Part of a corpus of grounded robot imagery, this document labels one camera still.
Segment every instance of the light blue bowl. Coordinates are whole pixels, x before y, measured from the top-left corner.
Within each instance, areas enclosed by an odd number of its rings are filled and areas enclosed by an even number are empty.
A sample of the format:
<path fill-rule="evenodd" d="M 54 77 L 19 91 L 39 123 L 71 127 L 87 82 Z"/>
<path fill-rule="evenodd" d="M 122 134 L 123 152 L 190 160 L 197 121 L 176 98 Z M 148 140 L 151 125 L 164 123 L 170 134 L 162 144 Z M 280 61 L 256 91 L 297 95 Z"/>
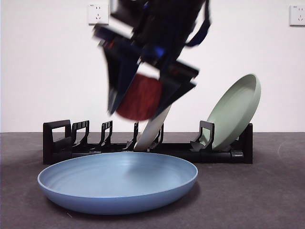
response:
<path fill-rule="evenodd" d="M 196 166 L 173 156 L 108 153 L 44 169 L 38 183 L 54 203 L 82 213 L 120 215 L 168 205 L 194 185 Z"/>

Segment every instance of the red object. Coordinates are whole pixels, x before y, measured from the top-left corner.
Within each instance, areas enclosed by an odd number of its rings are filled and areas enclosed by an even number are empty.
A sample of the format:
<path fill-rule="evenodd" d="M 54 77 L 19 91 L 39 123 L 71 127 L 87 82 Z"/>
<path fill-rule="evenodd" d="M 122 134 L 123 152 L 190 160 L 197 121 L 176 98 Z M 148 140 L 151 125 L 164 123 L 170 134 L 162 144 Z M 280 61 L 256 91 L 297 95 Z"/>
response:
<path fill-rule="evenodd" d="M 137 73 L 116 111 L 130 120 L 150 119 L 158 108 L 161 93 L 160 81 Z"/>

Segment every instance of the green plate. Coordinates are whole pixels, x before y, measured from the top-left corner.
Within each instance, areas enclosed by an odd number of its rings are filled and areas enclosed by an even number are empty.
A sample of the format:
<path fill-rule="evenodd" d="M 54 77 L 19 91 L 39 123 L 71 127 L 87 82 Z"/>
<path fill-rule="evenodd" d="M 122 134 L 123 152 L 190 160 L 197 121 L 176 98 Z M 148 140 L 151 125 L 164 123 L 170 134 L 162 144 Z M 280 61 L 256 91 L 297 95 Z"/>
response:
<path fill-rule="evenodd" d="M 238 138 L 253 118 L 260 98 L 261 85 L 253 74 L 244 76 L 230 87 L 207 120 L 215 124 L 213 150 L 222 150 Z M 209 131 L 204 130 L 200 142 L 205 145 L 209 136 Z"/>

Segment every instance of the wall socket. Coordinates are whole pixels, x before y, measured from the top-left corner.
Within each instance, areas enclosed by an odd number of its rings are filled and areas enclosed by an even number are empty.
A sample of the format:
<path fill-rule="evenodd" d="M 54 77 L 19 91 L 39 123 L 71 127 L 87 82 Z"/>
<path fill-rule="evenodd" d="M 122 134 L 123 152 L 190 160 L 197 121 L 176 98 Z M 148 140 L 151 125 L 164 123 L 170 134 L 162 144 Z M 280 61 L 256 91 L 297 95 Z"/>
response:
<path fill-rule="evenodd" d="M 90 4 L 87 11 L 89 25 L 109 23 L 109 6 L 107 3 Z"/>
<path fill-rule="evenodd" d="M 290 6 L 290 26 L 305 26 L 305 5 Z"/>

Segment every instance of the motion-blurred robot arm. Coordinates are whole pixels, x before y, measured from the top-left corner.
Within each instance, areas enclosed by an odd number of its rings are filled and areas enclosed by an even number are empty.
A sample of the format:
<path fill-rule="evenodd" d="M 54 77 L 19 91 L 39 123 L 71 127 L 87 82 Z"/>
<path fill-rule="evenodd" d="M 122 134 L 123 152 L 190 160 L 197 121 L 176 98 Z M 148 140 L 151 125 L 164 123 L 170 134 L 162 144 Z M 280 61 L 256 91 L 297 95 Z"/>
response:
<path fill-rule="evenodd" d="M 205 20 L 197 34 L 186 42 L 205 2 Z M 199 71 L 177 61 L 185 46 L 199 45 L 210 27 L 209 0 L 118 0 L 112 16 L 133 27 L 129 39 L 96 25 L 94 36 L 102 41 L 109 74 L 108 110 L 113 114 L 121 105 L 139 65 L 146 62 L 160 70 L 162 93 L 155 118 L 173 102 L 193 89 L 191 79 Z"/>

